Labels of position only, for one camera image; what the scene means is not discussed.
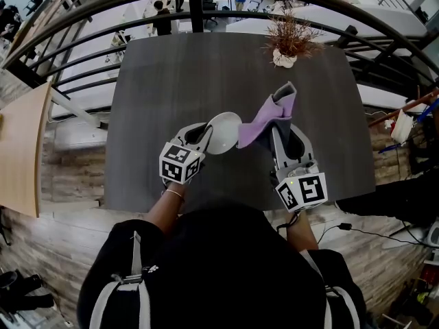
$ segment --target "white pot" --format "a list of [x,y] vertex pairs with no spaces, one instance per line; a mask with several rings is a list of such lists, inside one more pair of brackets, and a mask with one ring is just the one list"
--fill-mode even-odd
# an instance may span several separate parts
[[297,61],[297,56],[294,56],[293,58],[289,58],[288,56],[282,55],[278,49],[273,50],[273,63],[276,66],[290,69],[293,67],[295,61]]

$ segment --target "bracelet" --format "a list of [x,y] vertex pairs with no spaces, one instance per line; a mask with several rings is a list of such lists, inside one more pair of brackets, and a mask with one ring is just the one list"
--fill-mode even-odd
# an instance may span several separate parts
[[177,196],[179,196],[179,198],[181,198],[181,201],[182,201],[183,203],[185,202],[185,199],[183,199],[183,196],[180,195],[179,193],[177,193],[176,191],[171,190],[171,189],[166,189],[166,191],[169,191],[170,193],[174,193],[174,194],[176,194]]

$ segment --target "human arm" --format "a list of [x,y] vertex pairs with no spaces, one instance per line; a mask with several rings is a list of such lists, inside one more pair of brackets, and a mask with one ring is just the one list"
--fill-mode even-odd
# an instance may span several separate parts
[[169,234],[183,204],[185,192],[185,185],[172,182],[148,212],[146,220],[157,226],[163,233]]
[[298,252],[304,249],[318,249],[306,211],[302,211],[297,222],[287,228],[287,241]]
[[0,33],[0,36],[5,36],[6,34],[8,34],[8,33],[12,33],[13,31],[14,31],[14,26],[13,26],[12,24],[8,23],[8,24],[5,26],[5,30],[3,30],[3,31]]

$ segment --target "backpack strap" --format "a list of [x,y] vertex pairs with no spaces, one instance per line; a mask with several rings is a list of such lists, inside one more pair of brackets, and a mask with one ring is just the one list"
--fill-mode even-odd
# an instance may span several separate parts
[[110,298],[113,290],[116,289],[118,285],[119,282],[110,282],[102,289],[95,303],[95,307],[93,308],[93,313],[91,314],[89,329],[100,329],[102,315],[104,315],[108,299]]
[[[324,283],[324,278],[322,276],[322,273],[318,269],[317,264],[314,262],[309,252],[304,249],[303,251],[300,252],[300,254],[309,263],[311,268],[314,269],[320,275],[320,277],[322,277]],[[355,308],[354,301],[352,301],[352,298],[348,294],[348,292],[341,287],[333,287],[333,288],[327,287],[327,288],[331,290],[327,291],[327,307],[325,308],[324,311],[324,329],[332,329],[332,313],[331,313],[331,307],[329,306],[328,296],[330,296],[329,295],[330,293],[334,293],[334,292],[336,292],[338,295],[343,297],[344,303],[346,304],[347,308],[349,309],[349,313],[351,314],[352,322],[354,323],[354,329],[360,329],[357,309]]]
[[139,285],[139,297],[140,297],[140,313],[139,313],[139,329],[151,328],[151,306],[150,306],[150,294],[146,289],[145,281],[142,281]]

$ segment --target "dried plant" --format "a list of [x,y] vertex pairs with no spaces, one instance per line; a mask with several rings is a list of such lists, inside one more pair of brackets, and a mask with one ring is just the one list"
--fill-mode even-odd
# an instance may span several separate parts
[[322,35],[320,30],[310,27],[310,23],[297,23],[291,10],[283,10],[284,15],[272,19],[273,26],[268,27],[270,43],[273,51],[278,49],[281,55],[287,57],[304,56],[310,58],[313,53],[323,50],[323,45],[312,42]]

